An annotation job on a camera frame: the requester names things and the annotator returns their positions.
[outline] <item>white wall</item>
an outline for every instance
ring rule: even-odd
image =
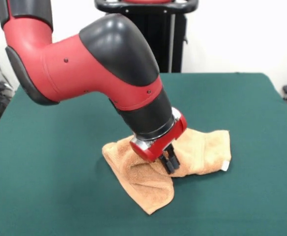
[[[76,34],[104,15],[93,0],[52,0],[54,41]],[[263,72],[277,90],[287,84],[287,0],[200,0],[188,14],[183,72]],[[4,51],[0,62],[16,86]]]

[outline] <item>green tablecloth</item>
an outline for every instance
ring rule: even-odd
[[[0,121],[0,236],[287,235],[287,105],[262,74],[162,75],[190,128],[228,129],[227,172],[174,179],[152,216],[102,146],[131,134],[107,97],[53,107],[18,90]]]

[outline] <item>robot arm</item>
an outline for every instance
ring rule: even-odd
[[[101,92],[134,132],[130,144],[140,157],[160,158],[169,174],[178,168],[171,142],[186,120],[171,107],[154,55],[130,20],[109,14],[52,43],[50,0],[0,0],[0,24],[12,68],[34,102]]]

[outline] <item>towel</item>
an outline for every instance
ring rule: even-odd
[[[127,194],[149,215],[174,198],[173,177],[227,171],[231,161],[227,130],[202,133],[187,128],[172,142],[180,168],[168,175],[161,161],[149,163],[132,150],[133,136],[103,146],[102,153]]]

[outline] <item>black stand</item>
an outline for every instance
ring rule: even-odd
[[[95,5],[101,11],[126,16],[138,27],[147,40],[161,73],[181,72],[187,25],[184,14],[195,11],[198,0],[161,4],[95,0]]]

